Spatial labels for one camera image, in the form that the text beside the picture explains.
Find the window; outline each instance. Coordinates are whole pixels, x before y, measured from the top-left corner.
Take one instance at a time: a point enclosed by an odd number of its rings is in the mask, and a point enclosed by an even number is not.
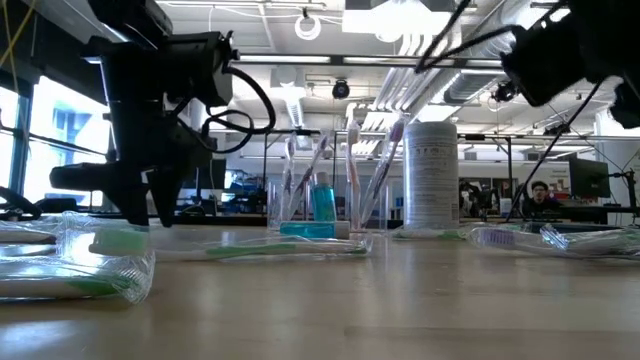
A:
[[[0,186],[9,187],[11,154],[13,154],[13,137],[0,133]]]
[[[83,154],[67,149],[60,149],[40,142],[29,142],[29,158],[27,160],[27,176],[24,183],[24,197],[32,202],[40,199],[74,198],[80,206],[102,205],[102,192],[74,191],[54,189],[49,182],[51,169],[56,166],[90,162],[105,162],[104,156]]]
[[[100,153],[109,148],[109,108],[46,77],[34,86],[30,132]]]
[[[15,128],[18,119],[18,94],[0,87],[0,123]]]
[[[34,86],[30,133],[81,146],[101,154],[109,148],[110,123],[103,120],[109,109],[46,77]],[[103,155],[29,142],[24,196],[30,201],[73,197],[81,206],[102,205],[102,193],[53,189],[49,181],[56,166],[81,162],[104,163]]]

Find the wooden table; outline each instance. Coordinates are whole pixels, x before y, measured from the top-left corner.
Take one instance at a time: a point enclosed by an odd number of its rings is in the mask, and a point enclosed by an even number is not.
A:
[[[637,359],[640,265],[382,240],[158,264],[148,299],[0,304],[0,359]]]

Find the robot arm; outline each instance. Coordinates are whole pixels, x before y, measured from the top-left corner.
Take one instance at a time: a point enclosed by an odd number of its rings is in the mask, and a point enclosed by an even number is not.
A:
[[[230,62],[239,58],[231,34],[208,32],[172,35],[171,21],[152,0],[89,0],[100,21],[129,42],[90,40],[87,57],[100,60],[117,159],[107,164],[54,168],[51,184],[72,190],[101,190],[132,224],[148,225],[146,194],[151,191],[162,224],[171,226],[178,192],[186,176],[206,165],[218,151],[209,137],[209,122],[246,134],[265,134],[275,125],[275,110],[260,86]],[[255,129],[227,123],[212,115],[200,132],[178,114],[197,98],[207,109],[224,106],[233,95],[231,76],[247,82],[264,102],[269,125]],[[180,99],[175,110],[164,98]],[[236,110],[228,113],[246,115]]]
[[[582,79],[598,83],[618,76],[624,82],[611,113],[624,128],[640,126],[640,63],[633,44],[640,2],[561,0],[557,7],[563,5],[570,9],[567,16],[553,22],[547,14],[516,33],[513,51],[502,54],[512,84],[529,104],[542,106]]]

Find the packaged toothbrush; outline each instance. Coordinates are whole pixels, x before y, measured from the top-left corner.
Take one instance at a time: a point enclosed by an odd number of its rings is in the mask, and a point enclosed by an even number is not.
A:
[[[71,212],[40,225],[55,235],[54,249],[0,252],[0,299],[146,298],[155,266],[146,227]]]
[[[525,251],[538,255],[603,259],[640,260],[640,230],[618,228],[605,231],[560,233],[551,224],[539,233],[508,228],[477,228],[469,241],[479,247]]]
[[[159,262],[362,257],[369,254],[373,242],[380,239],[381,235],[370,233],[351,234],[347,239],[309,239],[265,234],[258,229],[246,229],[233,237],[225,230],[210,228],[154,228],[151,231],[151,243]]]

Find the person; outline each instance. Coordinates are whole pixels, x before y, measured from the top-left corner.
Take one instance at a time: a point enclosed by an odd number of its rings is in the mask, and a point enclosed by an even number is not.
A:
[[[535,181],[531,184],[533,196],[525,200],[522,212],[525,215],[542,214],[554,211],[560,207],[560,203],[549,197],[549,185],[543,181]]]

